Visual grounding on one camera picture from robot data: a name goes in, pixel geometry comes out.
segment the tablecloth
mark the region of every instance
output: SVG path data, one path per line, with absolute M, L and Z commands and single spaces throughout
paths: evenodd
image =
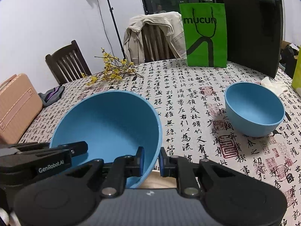
M 259 84 L 263 74 L 231 62 L 227 68 L 188 67 L 184 59 L 141 64 L 138 73 L 144 78 L 128 77 L 118 84 L 87 86 L 88 79 L 65 84 L 62 98 L 41 111 L 20 142 L 50 141 L 63 115 L 87 96 L 109 89 L 133 91 L 157 110 L 168 155 L 191 162 L 208 158 L 277 187 L 288 203 L 281 225 L 300 226 L 301 98 L 291 87 L 280 96 L 286 108 L 283 122 L 267 137 L 252 138 L 233 129 L 224 92 L 234 82 Z M 280 69 L 275 80 L 291 85 Z

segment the bowl rim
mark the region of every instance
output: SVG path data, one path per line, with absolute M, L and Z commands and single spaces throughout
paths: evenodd
M 272 94 L 274 94 L 274 96 L 280 101 L 280 103 L 282 104 L 282 107 L 283 107 L 283 112 L 284 112 L 284 113 L 283 113 L 283 116 L 282 116 L 281 120 L 280 120 L 280 121 L 277 121 L 277 122 L 275 122 L 275 123 L 273 123 L 273 124 L 262 124 L 262 123 L 256 123 L 256 122 L 254 122 L 254 121 L 248 120 L 247 118 L 245 118 L 245 117 L 239 115 L 238 113 L 236 113 L 236 112 L 233 110 L 232 106 L 229 104 L 228 99 L 227 99 L 227 97 L 226 97 L 226 94 L 227 94 L 228 89 L 229 89 L 231 86 L 236 85 L 236 84 L 240 84 L 240 83 L 254 84 L 254 85 L 257 85 L 257 86 L 259 86 L 259 87 L 263 87 L 263 88 L 265 88 L 266 90 L 270 91 Z M 230 109 L 233 110 L 238 116 L 240 116 L 241 118 L 243 118 L 243 119 L 245 119 L 245 120 L 247 120 L 247 121 L 249 121 L 249 122 L 251 122 L 251 123 L 257 124 L 257 125 L 261 125 L 261 126 L 275 126 L 275 125 L 278 125 L 279 123 L 281 123 L 281 122 L 283 121 L 284 117 L 285 117 L 285 107 L 284 107 L 284 104 L 283 104 L 283 102 L 281 101 L 281 99 L 280 99 L 275 93 L 273 93 L 270 89 L 268 89 L 268 88 L 266 88 L 266 87 L 264 87 L 264 86 L 262 86 L 262 85 L 260 85 L 260 84 L 257 84 L 257 83 L 253 83 L 253 82 L 236 82 L 236 83 L 230 84 L 230 85 L 226 88 L 226 90 L 225 90 L 224 97 L 225 97 L 225 102 L 227 103 L 227 105 L 228 105 L 228 106 L 230 107 Z
M 157 162 L 157 159 L 158 159 L 158 156 L 159 156 L 159 153 L 160 153 L 160 150 L 161 150 L 161 146 L 162 146 L 162 124 L 161 124 L 161 121 L 160 121 L 160 118 L 159 118 L 159 115 L 158 115 L 158 112 L 155 110 L 155 108 L 151 105 L 151 103 L 146 100 L 144 97 L 140 96 L 139 94 L 135 93 L 135 92 L 130 92 L 130 91 L 126 91 L 126 90 L 114 90 L 114 89 L 109 89 L 109 90 L 106 90 L 106 91 L 103 91 L 103 92 L 99 92 L 99 93 L 95 93 L 93 95 L 90 95 L 88 97 L 86 97 L 85 99 L 83 99 L 82 101 L 79 101 L 77 104 L 75 104 L 70 110 L 67 111 L 67 113 L 65 113 L 65 115 L 62 117 L 62 119 L 60 120 L 60 122 L 58 123 L 58 125 L 55 127 L 55 130 L 53 132 L 53 135 L 51 137 L 51 140 L 50 140 L 50 145 L 49 147 L 51 148 L 52 147 L 52 141 L 53 141 L 53 137 L 55 136 L 55 133 L 59 127 L 59 125 L 61 124 L 61 122 L 63 121 L 63 119 L 66 117 L 66 115 L 71 111 L 73 110 L 76 106 L 78 106 L 80 103 L 88 100 L 89 98 L 92 98 L 96 95 L 100 95 L 100 94 L 106 94 L 106 93 L 109 93 L 109 92 L 120 92 L 120 93 L 125 93 L 125 94 L 131 94 L 135 97 L 138 97 L 140 98 L 141 100 L 143 100 L 149 107 L 150 109 L 153 111 L 153 113 L 155 114 L 155 117 L 156 117 L 156 120 L 157 120 L 157 124 L 158 124 L 158 131 L 159 131 L 159 137 L 158 137 L 158 143 L 157 143 L 157 149 L 156 149 L 156 152 L 155 152 L 155 155 L 150 163 L 150 166 L 147 168 L 147 170 L 145 171 L 145 173 L 139 177 L 139 180 L 137 182 L 135 182 L 130 188 L 138 188 L 143 182 L 144 180 L 148 177 L 148 175 L 151 173 L 151 171 L 153 170 L 156 162 Z

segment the lamp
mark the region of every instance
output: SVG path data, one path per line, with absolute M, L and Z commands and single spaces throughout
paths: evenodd
M 113 23 L 114 23 L 114 27 L 115 27 L 115 30 L 116 30 L 116 33 L 117 33 L 117 37 L 118 37 L 118 40 L 119 40 L 119 44 L 120 44 L 120 47 L 121 47 L 121 51 L 122 51 L 122 54 L 123 54 L 123 58 L 125 58 L 123 45 L 122 45 L 122 42 L 121 42 L 121 39 L 120 39 L 120 36 L 119 36 L 119 32 L 118 32 L 118 28 L 117 28 L 117 25 L 116 25 L 115 18 L 114 18 L 114 15 L 113 15 L 113 8 L 111 7 L 110 1 L 109 0 L 107 0 L 107 1 L 108 1 L 109 9 L 110 9 L 110 12 L 111 12 L 112 20 L 113 20 Z

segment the wooden chair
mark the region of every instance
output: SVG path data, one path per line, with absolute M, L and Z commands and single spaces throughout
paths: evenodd
M 141 32 L 145 63 L 175 59 L 165 35 L 159 26 L 146 23 Z
M 46 55 L 46 63 L 60 85 L 82 78 L 81 72 L 91 75 L 75 40 L 52 55 Z

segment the gray and purple cloth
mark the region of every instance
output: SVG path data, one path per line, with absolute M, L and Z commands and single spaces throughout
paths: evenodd
M 58 101 L 62 97 L 64 90 L 64 86 L 58 86 L 48 90 L 46 93 L 39 93 L 43 106 L 47 107 Z

